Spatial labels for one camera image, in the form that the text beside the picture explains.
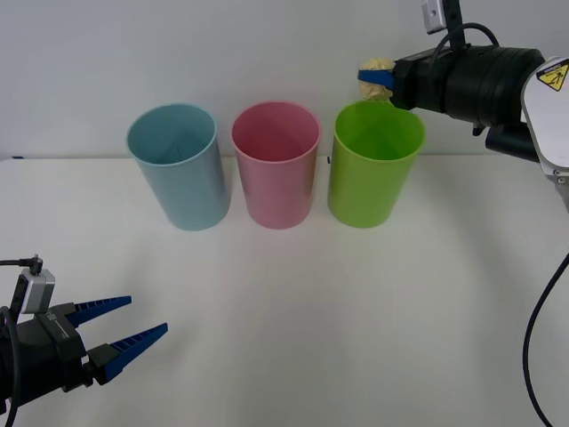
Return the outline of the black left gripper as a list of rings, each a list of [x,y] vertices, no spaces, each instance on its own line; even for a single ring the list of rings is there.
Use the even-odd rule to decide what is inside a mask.
[[[109,383],[168,332],[168,324],[152,327],[86,351],[77,328],[132,302],[131,296],[64,303],[18,323],[21,305],[8,307],[8,391],[49,393],[89,385],[87,372],[99,385]]]

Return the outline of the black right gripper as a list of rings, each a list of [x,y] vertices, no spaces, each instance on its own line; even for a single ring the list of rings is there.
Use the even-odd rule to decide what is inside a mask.
[[[448,66],[444,60],[438,66],[429,65],[434,51],[432,48],[396,60],[392,71],[359,69],[358,80],[385,88],[393,87],[390,102],[399,109],[443,112],[443,86],[439,78]]]

